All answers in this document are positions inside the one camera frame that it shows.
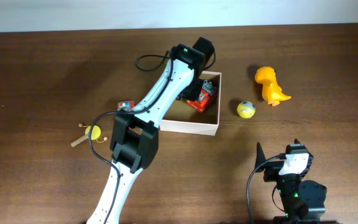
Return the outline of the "red toy fire truck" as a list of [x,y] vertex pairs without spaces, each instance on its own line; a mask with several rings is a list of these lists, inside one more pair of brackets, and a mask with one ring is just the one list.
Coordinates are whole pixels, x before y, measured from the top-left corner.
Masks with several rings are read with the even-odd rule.
[[211,80],[203,80],[203,86],[201,88],[198,99],[196,101],[187,100],[186,103],[197,110],[199,113],[203,113],[214,101],[217,94],[218,86]]

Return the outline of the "small red toy car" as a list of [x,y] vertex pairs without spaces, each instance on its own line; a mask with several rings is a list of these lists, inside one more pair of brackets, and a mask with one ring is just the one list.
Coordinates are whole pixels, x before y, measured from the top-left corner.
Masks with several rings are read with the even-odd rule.
[[117,104],[118,111],[131,111],[135,106],[133,101],[121,101]]

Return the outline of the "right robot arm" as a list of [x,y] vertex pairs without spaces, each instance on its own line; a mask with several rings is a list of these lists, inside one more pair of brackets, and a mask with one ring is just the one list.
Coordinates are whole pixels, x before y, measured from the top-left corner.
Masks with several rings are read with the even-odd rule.
[[286,146],[276,159],[267,159],[257,143],[255,168],[264,173],[264,182],[274,182],[283,205],[284,216],[274,217],[274,223],[321,223],[326,209],[327,188],[303,178],[309,172],[314,157],[297,139]]

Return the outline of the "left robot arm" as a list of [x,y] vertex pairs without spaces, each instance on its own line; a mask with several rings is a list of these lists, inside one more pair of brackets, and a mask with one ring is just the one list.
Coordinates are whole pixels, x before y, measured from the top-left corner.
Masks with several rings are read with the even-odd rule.
[[211,41],[200,37],[193,46],[179,44],[162,59],[166,65],[158,81],[148,94],[132,109],[105,112],[90,125],[94,129],[105,116],[115,117],[109,161],[98,159],[110,168],[101,198],[87,220],[88,223],[119,223],[119,217],[131,187],[139,174],[153,161],[158,151],[160,123],[173,102],[195,101],[203,86],[200,75],[216,59]]

